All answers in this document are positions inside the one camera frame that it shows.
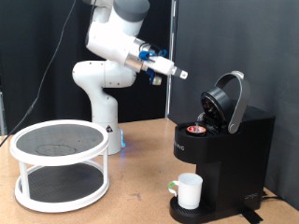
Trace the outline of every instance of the blue gripper component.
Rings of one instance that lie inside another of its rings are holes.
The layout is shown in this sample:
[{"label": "blue gripper component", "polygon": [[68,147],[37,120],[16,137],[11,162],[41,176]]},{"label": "blue gripper component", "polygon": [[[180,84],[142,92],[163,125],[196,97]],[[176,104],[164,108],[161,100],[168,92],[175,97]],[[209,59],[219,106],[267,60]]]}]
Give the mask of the blue gripper component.
[{"label": "blue gripper component", "polygon": [[161,56],[161,57],[165,57],[166,54],[167,54],[167,50],[166,49],[162,49],[162,50],[159,51],[158,55]]},{"label": "blue gripper component", "polygon": [[150,56],[155,56],[156,54],[151,51],[142,50],[139,53],[139,58],[141,58],[143,61],[148,61],[150,59]]},{"label": "blue gripper component", "polygon": [[148,68],[148,70],[147,70],[147,74],[150,75],[150,81],[149,81],[149,84],[151,85],[152,82],[153,82],[153,79],[154,79],[154,77],[155,77],[155,71],[152,70],[151,68]]}]

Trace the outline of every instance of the coffee cup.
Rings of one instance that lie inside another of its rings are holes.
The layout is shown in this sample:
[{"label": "coffee cup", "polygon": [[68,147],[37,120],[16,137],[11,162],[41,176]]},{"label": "coffee cup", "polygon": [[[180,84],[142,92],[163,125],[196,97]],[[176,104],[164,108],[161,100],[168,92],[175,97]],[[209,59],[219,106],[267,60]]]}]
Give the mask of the coffee cup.
[{"label": "coffee cup", "polygon": [[[178,185],[178,193],[172,189]],[[199,206],[202,192],[203,178],[197,174],[185,173],[168,184],[168,189],[178,197],[179,206],[186,209],[195,209]]]}]

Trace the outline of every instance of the black coffee machine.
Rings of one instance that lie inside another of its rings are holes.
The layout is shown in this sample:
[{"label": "black coffee machine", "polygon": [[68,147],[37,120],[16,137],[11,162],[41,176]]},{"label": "black coffee machine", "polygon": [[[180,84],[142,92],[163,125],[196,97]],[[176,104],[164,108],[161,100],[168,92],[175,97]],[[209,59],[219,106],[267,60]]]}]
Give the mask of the black coffee machine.
[{"label": "black coffee machine", "polygon": [[[222,90],[233,78],[240,84],[236,103]],[[196,164],[204,179],[198,208],[184,209],[172,198],[176,221],[206,223],[260,208],[275,117],[247,106],[249,96],[244,75],[233,71],[202,94],[205,112],[197,121],[176,127],[175,156]]]}]

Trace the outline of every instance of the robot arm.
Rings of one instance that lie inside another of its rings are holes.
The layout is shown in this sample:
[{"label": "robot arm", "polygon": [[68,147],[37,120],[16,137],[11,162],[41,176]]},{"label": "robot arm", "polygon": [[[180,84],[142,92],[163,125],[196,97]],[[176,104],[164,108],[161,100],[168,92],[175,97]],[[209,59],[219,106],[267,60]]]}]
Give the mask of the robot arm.
[{"label": "robot arm", "polygon": [[[94,4],[94,1],[85,0],[90,4]],[[111,11],[105,23],[96,19],[101,12],[94,11],[93,22],[86,39],[87,49],[136,72],[154,71],[167,76],[187,78],[187,72],[159,56],[159,52],[156,53],[150,44],[136,38],[150,9],[148,0],[114,0],[113,6],[112,2],[111,0],[95,2],[98,8],[104,7]]]},{"label": "robot arm", "polygon": [[80,62],[73,69],[73,79],[86,91],[91,103],[93,122],[108,132],[109,152],[114,154],[124,146],[118,127],[118,103],[104,88],[132,86],[136,72],[146,71],[150,83],[160,85],[154,73],[186,78],[187,73],[160,56],[151,45],[136,38],[150,9],[148,0],[83,0],[96,6],[86,38],[86,47],[107,59],[99,62]]}]

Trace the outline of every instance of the black curtain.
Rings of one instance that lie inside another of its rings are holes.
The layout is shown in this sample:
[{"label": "black curtain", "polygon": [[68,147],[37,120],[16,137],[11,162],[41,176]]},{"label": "black curtain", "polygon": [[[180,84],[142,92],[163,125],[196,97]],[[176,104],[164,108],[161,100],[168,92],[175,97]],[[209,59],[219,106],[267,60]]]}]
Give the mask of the black curtain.
[{"label": "black curtain", "polygon": [[[178,1],[175,63],[189,72],[172,82],[169,118],[195,121],[200,96],[233,70],[245,74],[249,105],[275,115],[265,186],[299,209],[299,1]],[[236,99],[236,82],[227,89]]]},{"label": "black curtain", "polygon": [[[0,73],[9,132],[36,98],[73,2],[3,0],[0,3]],[[138,37],[168,49],[171,0],[149,2],[149,15]],[[85,48],[91,9],[92,6],[77,0],[40,98],[18,130],[52,119],[92,119],[88,96],[72,78],[77,62],[101,60]],[[132,87],[106,90],[119,102],[119,122],[164,117],[166,77],[160,87],[151,86],[149,78],[141,72]]]}]

